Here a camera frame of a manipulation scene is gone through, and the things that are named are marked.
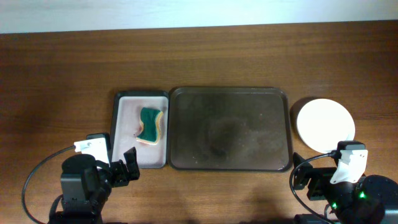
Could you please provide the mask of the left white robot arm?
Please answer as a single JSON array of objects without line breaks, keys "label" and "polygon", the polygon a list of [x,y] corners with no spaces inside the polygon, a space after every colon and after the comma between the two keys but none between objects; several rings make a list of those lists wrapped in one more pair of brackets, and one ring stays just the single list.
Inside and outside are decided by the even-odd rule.
[{"label": "left white robot arm", "polygon": [[90,134],[74,147],[77,154],[62,164],[62,194],[50,208],[49,223],[102,223],[101,211],[112,189],[140,177],[136,148],[111,162],[108,133]]}]

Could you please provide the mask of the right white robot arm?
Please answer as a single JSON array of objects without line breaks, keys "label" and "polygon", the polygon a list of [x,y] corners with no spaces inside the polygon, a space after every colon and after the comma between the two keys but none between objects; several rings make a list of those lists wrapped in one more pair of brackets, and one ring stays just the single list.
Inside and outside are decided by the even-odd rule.
[{"label": "right white robot arm", "polygon": [[324,213],[305,203],[306,214],[296,215],[294,223],[397,223],[397,182],[381,175],[366,176],[368,150],[358,141],[340,141],[335,150],[322,154],[335,160],[336,167],[314,168],[312,157],[293,154],[294,169],[289,187],[293,194],[304,188],[311,201],[326,200]]}]

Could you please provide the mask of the white plate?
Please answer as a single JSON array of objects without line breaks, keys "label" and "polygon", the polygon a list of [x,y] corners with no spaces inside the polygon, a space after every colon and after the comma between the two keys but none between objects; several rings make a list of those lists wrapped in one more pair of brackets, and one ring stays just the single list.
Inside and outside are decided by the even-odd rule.
[{"label": "white plate", "polygon": [[335,150],[340,141],[352,141],[356,132],[350,112],[338,102],[325,98],[302,106],[296,129],[309,148],[322,154]]}]

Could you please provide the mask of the green yellow scrub sponge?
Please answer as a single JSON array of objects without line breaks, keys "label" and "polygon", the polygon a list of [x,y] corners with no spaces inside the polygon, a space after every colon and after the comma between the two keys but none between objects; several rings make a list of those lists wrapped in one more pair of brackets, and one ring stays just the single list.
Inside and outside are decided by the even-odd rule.
[{"label": "green yellow scrub sponge", "polygon": [[160,122],[163,117],[161,110],[142,108],[140,112],[141,132],[136,140],[144,144],[156,145],[160,141]]}]

